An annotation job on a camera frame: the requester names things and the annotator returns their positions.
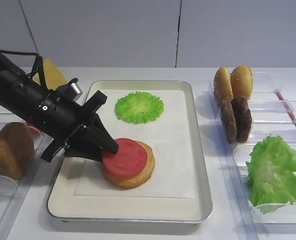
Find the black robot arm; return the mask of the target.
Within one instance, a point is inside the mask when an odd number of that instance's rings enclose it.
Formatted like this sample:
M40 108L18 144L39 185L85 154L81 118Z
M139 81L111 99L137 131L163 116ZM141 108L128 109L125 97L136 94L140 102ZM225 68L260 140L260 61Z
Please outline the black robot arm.
M0 49L0 105L53 138L41 158L50 162L64 149L66 157L102 161L102 152L116 154L119 145L105 129L96 111L107 96L101 91L79 105L66 94L76 78L57 90L47 88L43 59L33 53L30 73L12 63Z

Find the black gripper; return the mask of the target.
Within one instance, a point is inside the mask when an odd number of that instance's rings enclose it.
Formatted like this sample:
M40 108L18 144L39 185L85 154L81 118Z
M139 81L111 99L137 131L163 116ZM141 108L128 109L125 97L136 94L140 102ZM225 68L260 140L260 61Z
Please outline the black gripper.
M41 158L50 162L65 149L65 157L76 157L102 162L102 149L117 153L119 145L103 125L97 110L106 103L100 91L79 105L65 96L58 97L41 114L36 127L53 137Z

